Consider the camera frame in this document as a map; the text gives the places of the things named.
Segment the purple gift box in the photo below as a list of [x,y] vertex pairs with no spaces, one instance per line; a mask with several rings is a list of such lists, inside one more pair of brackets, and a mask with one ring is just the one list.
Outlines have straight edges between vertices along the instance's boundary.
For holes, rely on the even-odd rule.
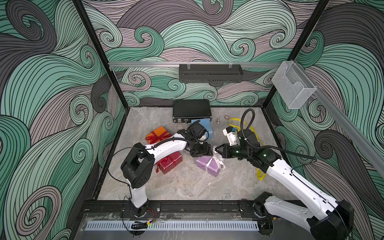
[[223,164],[212,156],[203,156],[195,160],[196,165],[205,172],[217,177],[224,167]]

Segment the blue gift box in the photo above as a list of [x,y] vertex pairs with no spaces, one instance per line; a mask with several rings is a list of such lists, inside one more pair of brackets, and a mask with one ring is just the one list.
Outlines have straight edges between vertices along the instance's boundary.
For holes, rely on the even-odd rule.
[[213,129],[211,124],[211,119],[201,119],[200,125],[202,125],[206,129],[206,140],[210,140],[213,137]]

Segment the yellow ribbon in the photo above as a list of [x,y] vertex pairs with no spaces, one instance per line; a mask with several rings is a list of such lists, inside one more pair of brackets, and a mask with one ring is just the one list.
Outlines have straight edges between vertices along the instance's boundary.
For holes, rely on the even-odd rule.
[[[227,124],[233,128],[235,128],[236,132],[240,131],[241,130],[241,127],[240,127],[240,122],[241,122],[241,119],[238,119],[238,118],[229,118],[227,120]],[[261,141],[261,139],[259,138],[258,134],[256,133],[255,129],[253,127],[250,127],[251,131],[256,135],[256,138],[258,140],[258,142],[260,143],[261,146],[264,146],[264,143]],[[260,169],[257,169],[257,177],[260,181],[262,181],[264,178],[265,178],[266,174],[263,173]]]

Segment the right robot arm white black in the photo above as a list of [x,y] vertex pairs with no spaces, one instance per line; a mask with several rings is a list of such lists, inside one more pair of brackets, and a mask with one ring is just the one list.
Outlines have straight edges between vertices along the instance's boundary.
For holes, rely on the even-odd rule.
[[275,152],[274,146],[222,144],[215,152],[224,159],[247,160],[281,183],[302,203],[296,205],[264,192],[254,200],[257,217],[283,218],[307,230],[316,240],[345,240],[352,233],[352,205],[346,200],[336,200],[302,177]]

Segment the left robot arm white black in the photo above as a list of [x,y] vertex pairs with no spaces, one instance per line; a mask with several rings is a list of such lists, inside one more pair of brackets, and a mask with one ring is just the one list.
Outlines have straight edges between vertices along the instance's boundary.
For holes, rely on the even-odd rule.
[[130,187],[131,206],[137,211],[147,209],[146,183],[157,162],[165,157],[187,149],[192,157],[212,155],[207,142],[209,132],[203,127],[196,130],[179,130],[176,134],[155,144],[135,144],[121,164],[124,178]]

